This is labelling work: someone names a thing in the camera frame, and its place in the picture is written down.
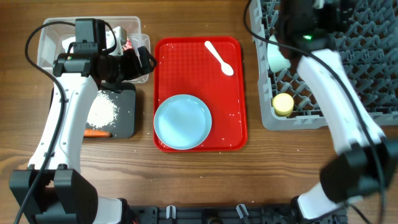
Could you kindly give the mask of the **yellow cup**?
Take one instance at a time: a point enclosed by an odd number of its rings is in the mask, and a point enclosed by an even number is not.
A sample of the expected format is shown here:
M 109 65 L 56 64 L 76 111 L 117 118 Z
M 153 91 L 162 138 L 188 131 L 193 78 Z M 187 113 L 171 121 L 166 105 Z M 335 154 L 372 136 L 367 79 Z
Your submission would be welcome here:
M 277 116 L 288 117 L 293 112 L 294 99 L 287 93 L 279 93 L 273 97 L 271 103 Z

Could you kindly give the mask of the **green bowl with rice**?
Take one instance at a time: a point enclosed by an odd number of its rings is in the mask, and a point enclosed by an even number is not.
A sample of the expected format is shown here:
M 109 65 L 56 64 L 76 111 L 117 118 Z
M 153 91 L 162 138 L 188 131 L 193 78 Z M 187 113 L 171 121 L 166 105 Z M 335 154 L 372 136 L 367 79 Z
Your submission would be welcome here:
M 279 50 L 278 45 L 267 44 L 267 59 L 269 68 L 273 73 L 280 72 L 284 68 L 290 68 L 291 63 Z

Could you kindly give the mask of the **light blue plate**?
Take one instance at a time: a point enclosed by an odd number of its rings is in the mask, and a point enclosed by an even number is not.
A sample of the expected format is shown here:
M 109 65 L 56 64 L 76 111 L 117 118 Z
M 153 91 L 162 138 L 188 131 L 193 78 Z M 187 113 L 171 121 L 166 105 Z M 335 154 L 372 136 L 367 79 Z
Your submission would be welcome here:
M 193 95 L 167 98 L 156 109 L 154 131 L 163 145 L 178 151 L 191 150 L 203 143 L 212 128 L 207 105 Z

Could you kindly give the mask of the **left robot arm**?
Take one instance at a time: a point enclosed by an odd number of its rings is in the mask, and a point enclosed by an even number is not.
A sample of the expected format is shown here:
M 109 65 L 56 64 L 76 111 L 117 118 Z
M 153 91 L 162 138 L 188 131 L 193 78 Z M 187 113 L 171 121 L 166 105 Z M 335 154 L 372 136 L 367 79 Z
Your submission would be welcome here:
M 102 82 L 121 83 L 153 72 L 154 56 L 145 47 L 114 55 L 106 45 L 111 26 L 101 19 L 73 23 L 75 41 L 48 74 L 53 96 L 40 144 L 24 170 L 14 170 L 9 187 L 20 208 L 17 222 L 136 223 L 123 198 L 98 195 L 80 172 L 80 151 L 90 108 Z

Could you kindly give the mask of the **white rice pile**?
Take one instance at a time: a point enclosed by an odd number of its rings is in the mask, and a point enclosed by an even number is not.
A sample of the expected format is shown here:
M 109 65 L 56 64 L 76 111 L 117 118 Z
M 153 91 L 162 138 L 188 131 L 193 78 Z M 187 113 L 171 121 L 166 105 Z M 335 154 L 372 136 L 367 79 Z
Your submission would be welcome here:
M 101 129 L 114 124 L 118 112 L 119 107 L 115 101 L 111 99 L 108 92 L 101 90 L 90 108 L 87 123 L 93 129 Z

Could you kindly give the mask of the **white plastic spoon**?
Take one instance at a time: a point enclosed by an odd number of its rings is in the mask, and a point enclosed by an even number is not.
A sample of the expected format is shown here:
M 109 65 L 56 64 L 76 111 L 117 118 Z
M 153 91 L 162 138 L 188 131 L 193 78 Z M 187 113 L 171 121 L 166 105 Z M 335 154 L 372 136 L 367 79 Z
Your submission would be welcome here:
M 205 41 L 205 47 L 208 49 L 208 51 L 217 59 L 217 61 L 220 63 L 221 66 L 221 71 L 227 75 L 227 76 L 232 76 L 234 75 L 234 70 L 232 66 L 228 63 L 226 63 L 218 53 L 218 51 L 215 49 L 214 45 L 209 41 Z

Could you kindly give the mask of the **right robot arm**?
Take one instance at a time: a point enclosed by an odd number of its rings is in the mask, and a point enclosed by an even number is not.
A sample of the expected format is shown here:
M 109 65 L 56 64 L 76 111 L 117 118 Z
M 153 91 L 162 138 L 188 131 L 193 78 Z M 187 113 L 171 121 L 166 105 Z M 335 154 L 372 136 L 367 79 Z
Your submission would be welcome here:
M 297 64 L 297 73 L 315 97 L 331 132 L 336 158 L 320 181 L 297 197 L 304 222 L 321 219 L 386 192 L 397 169 L 397 142 L 388 140 L 370 117 L 343 68 L 332 34 L 348 29 L 356 1 L 282 1 L 277 38 Z

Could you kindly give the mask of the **red snack wrapper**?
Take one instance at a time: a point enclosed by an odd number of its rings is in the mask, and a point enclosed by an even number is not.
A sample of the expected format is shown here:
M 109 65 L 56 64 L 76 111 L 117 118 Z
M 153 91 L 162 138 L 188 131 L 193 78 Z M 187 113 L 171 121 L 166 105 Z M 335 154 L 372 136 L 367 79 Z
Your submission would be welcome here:
M 129 49 L 133 49 L 134 47 L 131 44 L 131 41 L 129 39 L 126 40 L 126 43 L 123 45 L 123 51 L 127 51 Z

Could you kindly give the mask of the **orange carrot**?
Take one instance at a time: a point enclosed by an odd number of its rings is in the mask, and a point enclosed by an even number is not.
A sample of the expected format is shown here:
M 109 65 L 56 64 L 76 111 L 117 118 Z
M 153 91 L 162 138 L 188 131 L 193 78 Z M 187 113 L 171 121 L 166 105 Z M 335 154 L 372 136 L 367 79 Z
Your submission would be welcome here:
M 84 138 L 111 138 L 113 135 L 107 131 L 85 129 Z

